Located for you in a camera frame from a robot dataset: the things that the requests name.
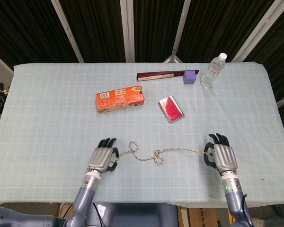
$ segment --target grid pattern tablecloth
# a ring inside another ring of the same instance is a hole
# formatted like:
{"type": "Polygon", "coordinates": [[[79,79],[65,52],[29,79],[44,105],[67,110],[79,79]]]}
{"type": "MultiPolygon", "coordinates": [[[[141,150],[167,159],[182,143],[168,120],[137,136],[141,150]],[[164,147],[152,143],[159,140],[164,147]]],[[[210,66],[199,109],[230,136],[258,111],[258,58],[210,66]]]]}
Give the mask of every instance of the grid pattern tablecloth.
{"type": "MultiPolygon", "coordinates": [[[[249,206],[284,203],[284,129],[264,67],[227,63],[214,86],[184,85],[182,77],[137,82],[137,72],[191,70],[208,64],[26,64],[15,67],[0,121],[0,202],[73,201],[98,142],[117,137],[137,154],[170,147],[203,151],[208,133],[234,148],[249,206]],[[98,113],[97,92],[143,85],[145,103],[98,113]],[[158,101],[173,95],[185,117],[170,124],[158,101]]],[[[171,151],[163,165],[123,156],[102,174],[95,201],[169,202],[225,207],[220,177],[203,156],[171,151]]]]}

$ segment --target purple foam block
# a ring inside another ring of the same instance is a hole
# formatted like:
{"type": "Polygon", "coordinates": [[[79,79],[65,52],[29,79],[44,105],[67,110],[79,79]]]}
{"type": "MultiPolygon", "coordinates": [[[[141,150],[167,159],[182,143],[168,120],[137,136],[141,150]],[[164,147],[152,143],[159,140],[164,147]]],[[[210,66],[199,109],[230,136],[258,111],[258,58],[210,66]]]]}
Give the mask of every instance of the purple foam block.
{"type": "Polygon", "coordinates": [[[188,70],[184,72],[183,81],[184,84],[193,84],[196,80],[196,75],[194,70],[188,70]]]}

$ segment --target floor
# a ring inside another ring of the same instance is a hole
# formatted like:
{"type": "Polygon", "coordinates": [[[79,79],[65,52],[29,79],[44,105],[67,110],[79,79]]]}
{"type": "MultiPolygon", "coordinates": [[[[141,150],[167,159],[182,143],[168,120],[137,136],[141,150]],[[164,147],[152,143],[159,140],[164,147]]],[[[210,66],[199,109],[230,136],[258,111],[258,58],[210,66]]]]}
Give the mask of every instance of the floor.
{"type": "MultiPolygon", "coordinates": [[[[0,64],[0,82],[4,84],[5,89],[11,84],[13,75],[9,73],[0,64]]],[[[1,206],[13,209],[15,211],[26,214],[53,214],[56,204],[50,203],[4,203],[1,206]]],[[[222,227],[229,226],[227,209],[216,209],[217,217],[221,222],[222,227]]],[[[251,208],[250,213],[252,217],[267,219],[276,215],[273,206],[265,206],[259,208],[251,208]]]]}

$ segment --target robotic hand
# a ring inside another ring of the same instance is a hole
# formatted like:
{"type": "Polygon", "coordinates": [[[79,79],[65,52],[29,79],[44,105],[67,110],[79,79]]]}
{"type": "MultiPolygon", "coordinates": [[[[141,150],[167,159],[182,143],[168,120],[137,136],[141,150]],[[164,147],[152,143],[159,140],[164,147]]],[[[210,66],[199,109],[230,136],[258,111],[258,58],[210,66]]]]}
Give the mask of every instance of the robotic hand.
{"type": "Polygon", "coordinates": [[[225,136],[218,133],[216,135],[217,137],[209,134],[214,144],[206,144],[204,152],[210,153],[211,151],[211,155],[204,154],[204,161],[207,166],[220,172],[228,209],[237,221],[232,223],[231,227],[254,227],[245,202],[246,194],[243,195],[237,176],[238,165],[233,149],[225,136]]]}
{"type": "MultiPolygon", "coordinates": [[[[84,227],[85,216],[92,204],[95,192],[101,180],[101,174],[114,171],[117,163],[109,166],[113,153],[119,157],[117,148],[111,148],[115,138],[101,140],[89,161],[89,167],[73,203],[74,214],[66,219],[64,227],[84,227]]],[[[58,227],[61,220],[48,215],[27,215],[0,207],[0,227],[58,227]]]]}

